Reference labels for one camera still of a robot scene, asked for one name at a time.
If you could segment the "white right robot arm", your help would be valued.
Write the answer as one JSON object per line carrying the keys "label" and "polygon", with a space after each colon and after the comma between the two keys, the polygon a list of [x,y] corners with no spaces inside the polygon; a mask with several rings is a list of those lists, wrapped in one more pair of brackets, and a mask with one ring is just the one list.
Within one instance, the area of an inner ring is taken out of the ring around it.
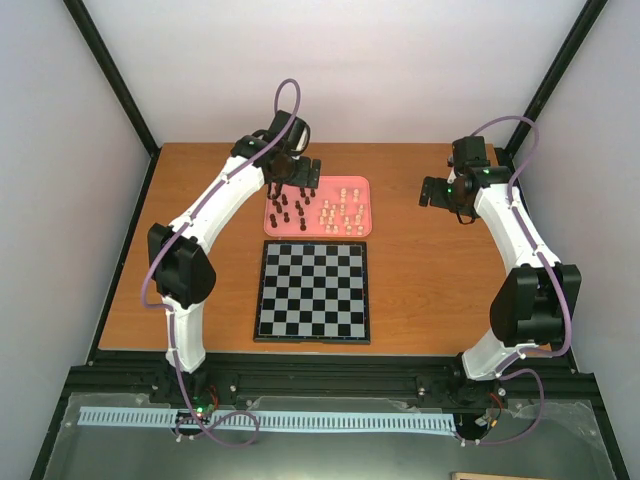
{"label": "white right robot arm", "polygon": [[506,278],[490,305],[490,327],[461,354],[465,377],[501,377],[518,359],[568,352],[581,286],[577,266],[564,264],[525,211],[506,167],[467,167],[449,178],[427,176],[419,204],[443,208],[462,225],[481,220],[502,258]]}

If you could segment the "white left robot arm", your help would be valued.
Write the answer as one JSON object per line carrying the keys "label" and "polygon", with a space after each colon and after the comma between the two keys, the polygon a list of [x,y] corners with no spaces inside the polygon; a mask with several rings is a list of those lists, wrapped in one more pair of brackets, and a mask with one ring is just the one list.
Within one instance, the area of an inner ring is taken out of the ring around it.
{"label": "white left robot arm", "polygon": [[321,161],[301,156],[284,141],[246,135],[230,151],[221,172],[200,197],[169,225],[154,224],[147,235],[149,271],[141,301],[167,317],[167,361],[179,372],[172,388],[186,402],[201,400],[208,378],[197,369],[205,360],[204,304],[216,283],[208,258],[213,244],[239,208],[263,186],[303,189],[319,185]]}

